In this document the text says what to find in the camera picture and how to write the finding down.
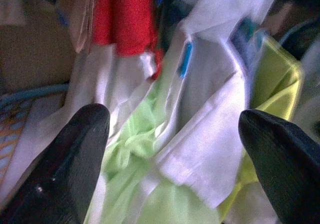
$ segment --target red towel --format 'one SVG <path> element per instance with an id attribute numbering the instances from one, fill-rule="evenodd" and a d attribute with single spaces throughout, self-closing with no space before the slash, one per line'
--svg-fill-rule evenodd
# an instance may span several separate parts
<path id="1" fill-rule="evenodd" d="M 154 0 L 97 0 L 93 42 L 116 43 L 119 56 L 156 52 Z"/>

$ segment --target red fabric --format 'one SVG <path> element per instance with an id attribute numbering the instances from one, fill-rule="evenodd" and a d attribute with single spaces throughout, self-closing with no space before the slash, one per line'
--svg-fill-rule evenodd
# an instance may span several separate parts
<path id="1" fill-rule="evenodd" d="M 154 0 L 97 0 L 93 42 L 116 43 L 116 53 L 124 57 L 155 51 L 153 11 Z"/>

